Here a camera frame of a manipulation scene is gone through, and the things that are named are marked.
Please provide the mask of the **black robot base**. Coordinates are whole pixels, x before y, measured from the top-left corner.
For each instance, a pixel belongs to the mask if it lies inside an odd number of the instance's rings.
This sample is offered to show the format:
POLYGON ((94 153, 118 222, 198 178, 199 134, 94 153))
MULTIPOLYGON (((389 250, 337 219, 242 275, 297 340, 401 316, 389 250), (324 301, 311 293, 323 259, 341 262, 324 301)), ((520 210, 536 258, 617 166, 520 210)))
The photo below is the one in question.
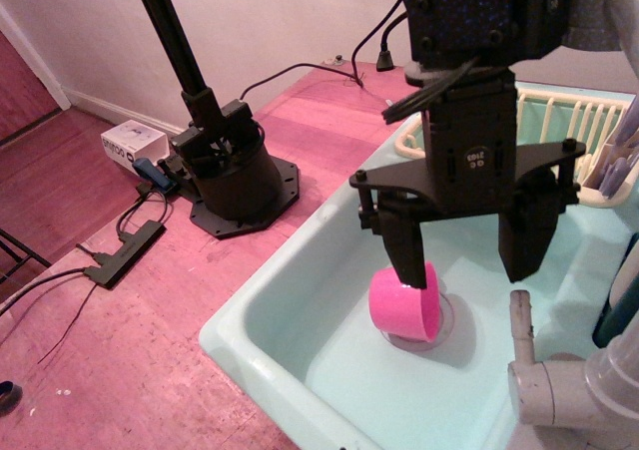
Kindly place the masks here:
POLYGON ((191 116, 171 146, 195 189, 191 221, 217 239, 268 228, 300 197, 298 167, 272 156, 250 106, 220 106, 171 0, 141 0, 191 116))

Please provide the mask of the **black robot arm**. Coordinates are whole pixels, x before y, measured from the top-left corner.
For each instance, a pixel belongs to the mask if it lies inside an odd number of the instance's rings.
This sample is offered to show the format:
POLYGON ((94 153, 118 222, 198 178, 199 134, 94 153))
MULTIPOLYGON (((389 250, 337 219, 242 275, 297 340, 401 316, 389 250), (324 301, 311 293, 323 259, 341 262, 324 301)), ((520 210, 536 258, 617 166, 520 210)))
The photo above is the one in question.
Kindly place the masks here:
POLYGON ((498 251, 511 281, 541 266, 559 216, 578 201, 584 144, 516 142, 514 63, 556 49, 568 0, 402 0, 415 92, 386 122, 422 119, 422 159, 358 171, 363 227, 382 237, 398 279, 425 288, 420 226, 496 215, 498 251))

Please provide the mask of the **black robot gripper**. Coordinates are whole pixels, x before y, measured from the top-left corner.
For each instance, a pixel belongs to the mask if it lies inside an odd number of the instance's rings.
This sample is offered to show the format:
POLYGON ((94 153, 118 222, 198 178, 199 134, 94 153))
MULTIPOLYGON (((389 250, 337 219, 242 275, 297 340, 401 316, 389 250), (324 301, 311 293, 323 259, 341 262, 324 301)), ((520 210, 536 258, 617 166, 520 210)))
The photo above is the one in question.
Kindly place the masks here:
POLYGON ((484 215, 499 218, 498 251, 508 279, 537 272, 559 216, 577 203, 575 163, 583 143, 520 145, 511 73, 463 78, 420 107, 423 158, 358 171, 364 229, 382 236, 401 283, 425 289, 420 225, 484 215))

